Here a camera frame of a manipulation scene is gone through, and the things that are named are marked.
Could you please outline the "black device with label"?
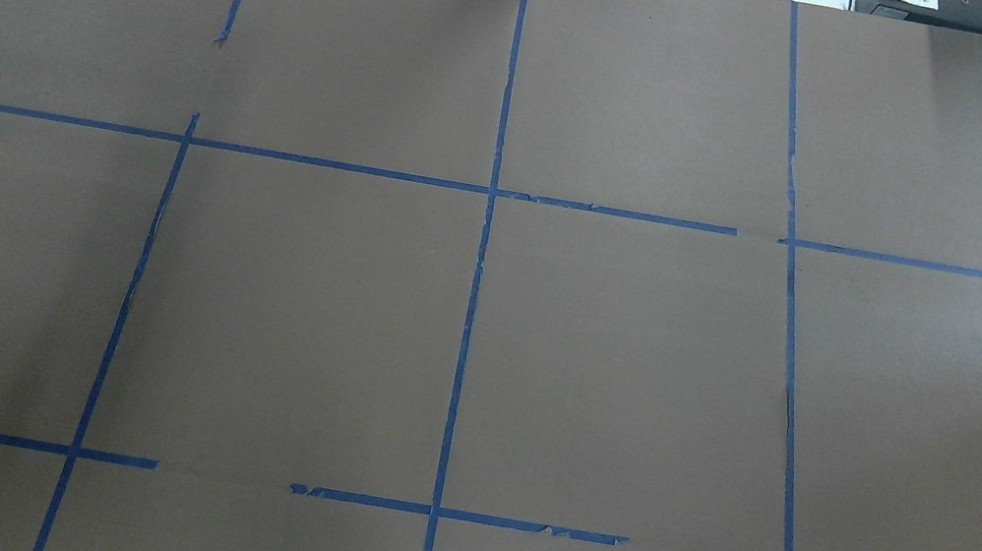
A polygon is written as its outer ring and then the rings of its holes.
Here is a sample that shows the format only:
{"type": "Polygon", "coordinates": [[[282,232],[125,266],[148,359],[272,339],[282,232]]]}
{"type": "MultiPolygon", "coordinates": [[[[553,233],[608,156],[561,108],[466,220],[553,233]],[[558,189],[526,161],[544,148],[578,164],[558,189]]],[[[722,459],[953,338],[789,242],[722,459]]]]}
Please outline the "black device with label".
{"type": "Polygon", "coordinates": [[[854,12],[982,34],[982,0],[853,0],[854,12]]]}

